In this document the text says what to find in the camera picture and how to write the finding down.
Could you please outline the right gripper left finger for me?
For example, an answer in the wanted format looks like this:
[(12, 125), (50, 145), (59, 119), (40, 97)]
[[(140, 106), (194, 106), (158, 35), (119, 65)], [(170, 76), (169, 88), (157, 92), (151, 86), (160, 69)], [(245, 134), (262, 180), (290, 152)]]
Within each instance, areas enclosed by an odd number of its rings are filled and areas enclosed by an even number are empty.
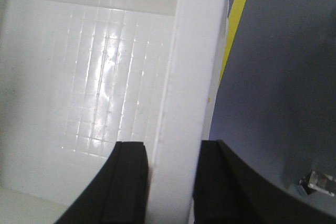
[(94, 179), (57, 223), (144, 223), (149, 165), (142, 142), (116, 142)]

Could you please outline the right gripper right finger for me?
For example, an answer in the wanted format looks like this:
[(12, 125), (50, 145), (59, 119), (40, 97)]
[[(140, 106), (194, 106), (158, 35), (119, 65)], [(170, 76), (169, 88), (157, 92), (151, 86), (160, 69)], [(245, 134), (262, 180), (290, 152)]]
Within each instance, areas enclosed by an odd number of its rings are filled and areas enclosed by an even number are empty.
[(335, 223), (248, 166), (222, 140), (203, 140), (193, 192), (195, 223)]

